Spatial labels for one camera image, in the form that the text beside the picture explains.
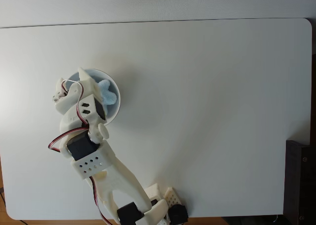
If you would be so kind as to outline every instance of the white 3d-printed robot arm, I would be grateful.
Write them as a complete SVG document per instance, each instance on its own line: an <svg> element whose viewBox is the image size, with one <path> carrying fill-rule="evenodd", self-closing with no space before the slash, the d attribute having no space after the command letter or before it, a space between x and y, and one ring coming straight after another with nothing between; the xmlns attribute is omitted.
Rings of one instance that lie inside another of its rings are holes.
<svg viewBox="0 0 316 225"><path fill-rule="evenodd" d="M160 196L153 207L151 201L134 174L115 156L107 143L109 134L104 126L105 113L102 107L100 90L96 82L81 68L80 84L72 84L68 92L63 92L60 79L53 98L57 111L63 114L60 123L61 133L79 127L86 131L76 131L61 139L59 150L67 158L73 157L73 168L87 179L92 187L93 177L99 198L116 223L122 222L118 216L118 207L113 198L113 190L128 194L142 214L135 221L137 225L156 225L167 214L168 204ZM88 122L83 124L77 112Z"/></svg>

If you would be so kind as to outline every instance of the black box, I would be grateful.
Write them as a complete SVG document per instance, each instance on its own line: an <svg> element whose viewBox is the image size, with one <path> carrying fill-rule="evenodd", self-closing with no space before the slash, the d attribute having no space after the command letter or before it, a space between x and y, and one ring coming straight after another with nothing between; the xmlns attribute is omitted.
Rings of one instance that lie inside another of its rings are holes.
<svg viewBox="0 0 316 225"><path fill-rule="evenodd" d="M316 224L316 147L286 141L283 214L293 225Z"/></svg>

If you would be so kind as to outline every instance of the white bowl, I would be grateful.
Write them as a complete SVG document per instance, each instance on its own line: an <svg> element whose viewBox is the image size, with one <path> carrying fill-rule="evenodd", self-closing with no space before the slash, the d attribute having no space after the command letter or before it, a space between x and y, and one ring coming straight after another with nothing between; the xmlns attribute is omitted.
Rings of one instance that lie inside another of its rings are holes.
<svg viewBox="0 0 316 225"><path fill-rule="evenodd" d="M119 112L119 108L120 108L120 93L119 93L119 88L117 86L117 84L115 83L115 81L105 72L102 72L100 70L97 69L85 69L85 71L87 72L87 74L89 74L90 77L92 77L97 83L99 83L100 81L107 79L110 81L110 87L109 87L109 91L115 93L115 95L117 95L118 99L116 101L116 103L114 105L108 105L108 114L106 115L106 120L107 122L105 123L105 125L108 125L110 122L113 121L113 119L116 117L116 115ZM70 80L73 81L79 81L79 73L76 72L75 74L73 74L71 77L69 77ZM67 89L69 89L69 87L71 86L72 82L66 82L66 87Z"/></svg>

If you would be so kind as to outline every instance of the black device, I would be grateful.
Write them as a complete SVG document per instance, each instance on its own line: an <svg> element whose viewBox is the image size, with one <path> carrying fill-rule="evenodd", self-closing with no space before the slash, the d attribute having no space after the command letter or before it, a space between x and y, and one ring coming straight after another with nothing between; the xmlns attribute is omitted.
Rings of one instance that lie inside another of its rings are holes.
<svg viewBox="0 0 316 225"><path fill-rule="evenodd" d="M67 142L67 148L75 161L95 152L100 144L91 141L88 130L74 136Z"/></svg>
<svg viewBox="0 0 316 225"><path fill-rule="evenodd" d="M315 225L316 147L286 141L284 216L293 225Z"/></svg>

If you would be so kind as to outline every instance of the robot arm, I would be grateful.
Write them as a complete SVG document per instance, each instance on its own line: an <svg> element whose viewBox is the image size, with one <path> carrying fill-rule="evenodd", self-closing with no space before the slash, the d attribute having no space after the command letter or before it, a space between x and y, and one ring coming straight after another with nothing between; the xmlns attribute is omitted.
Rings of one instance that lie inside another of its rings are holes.
<svg viewBox="0 0 316 225"><path fill-rule="evenodd" d="M167 202L159 196L161 199L152 206L135 175L115 156L106 141L109 133L104 126L100 90L84 70L79 69L79 77L78 84L72 84L68 91L63 85L65 80L60 79L56 85L53 101L63 114L60 131L67 134L61 139L59 151L73 158L74 170L95 191L96 205L98 196L116 223L157 225L167 214ZM134 202L119 209L113 190L128 194Z"/></svg>

